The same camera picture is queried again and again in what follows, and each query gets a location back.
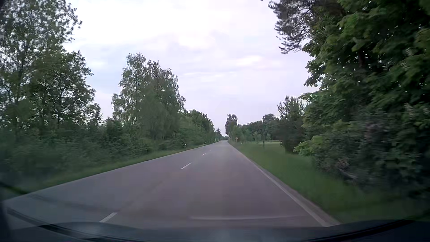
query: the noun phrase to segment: overcast sky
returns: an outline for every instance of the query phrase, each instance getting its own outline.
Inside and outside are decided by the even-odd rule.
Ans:
[[[276,16],[259,0],[72,0],[81,29],[68,50],[80,50],[94,73],[103,117],[128,53],[159,60],[179,78],[185,108],[204,112],[225,131],[227,114],[245,124],[279,115],[285,95],[313,91],[306,53],[281,54]]]

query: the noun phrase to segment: asphalt road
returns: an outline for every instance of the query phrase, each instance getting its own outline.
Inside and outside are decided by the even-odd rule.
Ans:
[[[297,201],[221,141],[4,204],[38,223],[104,222],[137,228],[321,226]],[[11,215],[9,223],[12,228],[31,226]]]

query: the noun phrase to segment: white edge line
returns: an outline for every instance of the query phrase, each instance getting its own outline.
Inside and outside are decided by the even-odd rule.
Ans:
[[[260,169],[258,166],[256,166],[248,157],[246,157],[244,154],[242,154],[240,151],[238,151],[241,155],[243,155],[246,160],[251,162],[255,168],[257,168],[261,173],[263,173],[269,180],[271,180],[277,187],[279,187],[285,194],[287,194],[291,199],[293,199],[297,204],[299,204],[309,215],[311,215],[318,223],[320,223],[324,227],[330,226],[327,222],[325,222],[320,216],[318,216],[314,211],[312,211],[308,206],[303,204],[300,200],[297,200],[289,191],[285,190],[277,181],[273,180],[269,175],[267,175],[262,169]]]
[[[182,168],[181,168],[181,170],[182,170],[182,169],[184,169],[185,167],[187,167],[187,166],[188,166],[189,164],[191,164],[191,163],[192,163],[192,162],[190,162],[190,163],[186,164],[184,167],[182,167]]]
[[[109,219],[111,219],[116,214],[117,214],[117,212],[111,213],[110,215],[106,216],[104,219],[100,220],[99,223],[104,223],[104,222],[108,221]]]

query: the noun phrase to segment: roadside grass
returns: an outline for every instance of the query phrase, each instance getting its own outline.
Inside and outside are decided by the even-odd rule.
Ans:
[[[387,191],[363,191],[339,178],[318,171],[308,157],[286,153],[278,142],[236,143],[233,147],[285,184],[343,223],[403,219],[421,215],[429,206]]]
[[[139,158],[129,159],[129,160],[125,160],[125,161],[117,161],[117,162],[98,165],[98,166],[83,167],[80,170],[73,170],[73,171],[68,171],[66,173],[57,174],[55,176],[49,177],[46,180],[42,180],[42,181],[38,180],[37,182],[35,182],[33,180],[33,181],[22,182],[21,184],[18,184],[17,187],[14,188],[14,189],[18,190],[18,193],[20,193],[20,194],[18,194],[17,192],[8,191],[2,195],[2,198],[3,199],[10,199],[12,197],[22,195],[23,193],[34,192],[34,191],[44,189],[47,187],[56,186],[56,185],[70,182],[73,180],[78,180],[81,178],[89,177],[89,176],[103,173],[106,171],[115,170],[115,169],[125,167],[128,165],[132,165],[132,164],[137,164],[140,162],[149,161],[149,160],[163,157],[166,155],[172,155],[172,154],[179,153],[179,152],[182,152],[185,150],[195,149],[195,148],[202,147],[205,145],[192,146],[192,147],[189,147],[186,149],[179,149],[179,150],[153,151],[153,152],[146,154],[144,156],[141,156]]]

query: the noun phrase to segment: white dashed center line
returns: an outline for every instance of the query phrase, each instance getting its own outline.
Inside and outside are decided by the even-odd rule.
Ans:
[[[182,168],[181,168],[181,170],[182,170],[182,169],[184,169],[185,167],[187,167],[187,166],[188,166],[189,164],[191,164],[191,163],[192,163],[192,162],[190,162],[190,163],[186,164],[184,167],[182,167]]]
[[[104,219],[100,220],[100,223],[104,223],[106,221],[108,221],[109,219],[111,219],[113,216],[115,216],[117,214],[117,212],[113,212],[110,215],[108,215],[107,217],[105,217]]]

